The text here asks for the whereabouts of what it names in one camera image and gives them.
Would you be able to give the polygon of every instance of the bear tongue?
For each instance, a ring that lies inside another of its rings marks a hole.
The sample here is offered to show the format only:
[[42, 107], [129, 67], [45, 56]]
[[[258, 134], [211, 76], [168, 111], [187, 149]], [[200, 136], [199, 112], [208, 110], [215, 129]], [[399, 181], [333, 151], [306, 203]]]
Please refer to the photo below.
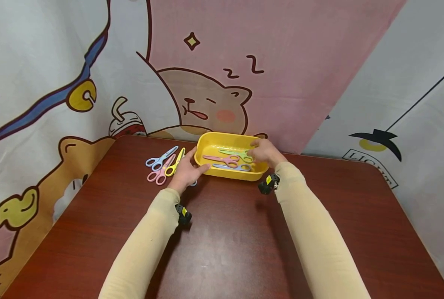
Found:
[[201, 113], [201, 112], [198, 112], [198, 111], [190, 111], [190, 113], [194, 114], [194, 116], [196, 116], [198, 118], [201, 118], [203, 120], [206, 120], [206, 119], [209, 118], [205, 113]]

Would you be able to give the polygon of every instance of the wooden table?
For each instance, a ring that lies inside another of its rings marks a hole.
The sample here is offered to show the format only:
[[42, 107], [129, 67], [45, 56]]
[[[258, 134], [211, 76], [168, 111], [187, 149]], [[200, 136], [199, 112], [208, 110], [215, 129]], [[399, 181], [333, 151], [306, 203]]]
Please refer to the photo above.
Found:
[[[2, 298], [96, 298], [163, 188], [147, 182], [145, 161], [174, 145], [194, 144], [118, 139]], [[444, 299], [442, 277], [377, 169], [287, 159], [335, 220], [373, 299]], [[311, 298], [275, 195], [254, 182], [202, 176], [182, 204], [192, 225], [170, 239], [146, 298]]]

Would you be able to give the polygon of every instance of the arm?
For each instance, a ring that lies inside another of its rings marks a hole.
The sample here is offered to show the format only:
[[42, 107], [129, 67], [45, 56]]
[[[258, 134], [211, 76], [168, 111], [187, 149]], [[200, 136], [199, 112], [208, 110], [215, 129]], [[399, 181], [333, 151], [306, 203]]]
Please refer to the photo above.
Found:
[[267, 161], [280, 177], [276, 197], [314, 298], [370, 298], [338, 227], [300, 170], [268, 140], [256, 145], [249, 154]]
[[125, 242], [103, 283], [99, 299], [142, 299], [162, 257], [169, 238], [178, 226], [175, 205], [180, 195], [210, 165], [191, 164], [196, 147], [182, 158], [174, 178], [150, 204], [147, 213]]

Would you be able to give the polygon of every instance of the green scissors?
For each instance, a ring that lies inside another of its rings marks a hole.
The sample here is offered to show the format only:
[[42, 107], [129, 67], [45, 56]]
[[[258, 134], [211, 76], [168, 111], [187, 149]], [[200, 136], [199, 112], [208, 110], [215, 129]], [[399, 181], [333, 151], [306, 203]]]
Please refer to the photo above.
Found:
[[253, 158], [247, 155], [248, 150], [244, 152], [234, 152], [234, 151], [226, 151], [226, 150], [218, 150], [222, 154], [232, 154], [239, 156], [245, 163], [253, 163]]

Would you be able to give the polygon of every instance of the pink scissors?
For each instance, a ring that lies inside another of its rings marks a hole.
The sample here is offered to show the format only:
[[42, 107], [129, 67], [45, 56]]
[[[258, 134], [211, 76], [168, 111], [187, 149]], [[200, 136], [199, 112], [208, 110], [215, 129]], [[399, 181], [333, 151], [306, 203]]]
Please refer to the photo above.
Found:
[[240, 158], [234, 154], [229, 155], [228, 157], [225, 157], [225, 158], [215, 157], [215, 156], [207, 156], [207, 155], [204, 155], [203, 157], [206, 158], [207, 160], [213, 160], [213, 161], [225, 163], [228, 167], [231, 167], [233, 169], [238, 166], [238, 161], [240, 160]]
[[155, 183], [159, 186], [163, 185], [165, 183], [165, 180], [167, 179], [167, 176], [165, 176], [165, 169], [167, 169], [167, 167], [169, 167], [169, 165], [172, 164], [174, 159], [175, 159], [175, 154], [172, 154], [160, 169], [157, 169], [156, 171], [152, 171], [151, 173], [149, 173], [149, 175], [147, 176], [147, 180], [149, 182], [155, 181]]

